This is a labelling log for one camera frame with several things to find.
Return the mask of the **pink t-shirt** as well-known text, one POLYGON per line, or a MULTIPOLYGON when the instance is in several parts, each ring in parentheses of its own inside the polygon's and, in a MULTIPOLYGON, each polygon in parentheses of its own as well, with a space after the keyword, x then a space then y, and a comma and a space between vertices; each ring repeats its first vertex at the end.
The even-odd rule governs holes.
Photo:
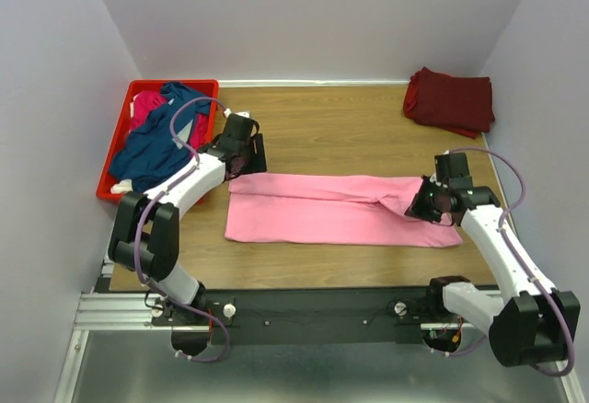
POLYGON ((225 238, 243 243, 450 248, 452 226, 406 216, 418 177, 259 173, 229 185, 225 238))

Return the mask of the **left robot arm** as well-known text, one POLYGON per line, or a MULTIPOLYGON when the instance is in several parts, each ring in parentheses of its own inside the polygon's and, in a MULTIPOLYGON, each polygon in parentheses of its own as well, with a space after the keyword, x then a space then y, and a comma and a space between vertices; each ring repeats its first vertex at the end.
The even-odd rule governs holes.
POLYGON ((189 156, 158 186, 122 197, 108 246, 109 259, 167 299, 185 325, 197 323, 206 312, 206 288, 179 262, 180 220, 209 191, 267 170, 260 126, 245 113, 230 113, 222 132, 189 156))

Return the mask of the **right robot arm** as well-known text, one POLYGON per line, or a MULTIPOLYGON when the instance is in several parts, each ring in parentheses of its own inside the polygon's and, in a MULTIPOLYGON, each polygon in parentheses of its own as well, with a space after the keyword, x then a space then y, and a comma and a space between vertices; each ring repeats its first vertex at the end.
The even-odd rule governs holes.
POLYGON ((431 224, 450 215, 486 260, 501 295, 492 298, 463 276, 433 278, 424 313, 436 322, 463 317, 505 367, 528 365, 547 376, 566 376, 575 365, 580 302, 533 262, 491 188, 474 185, 467 153, 461 147, 435 156, 435 171, 423 177, 406 215, 431 224))

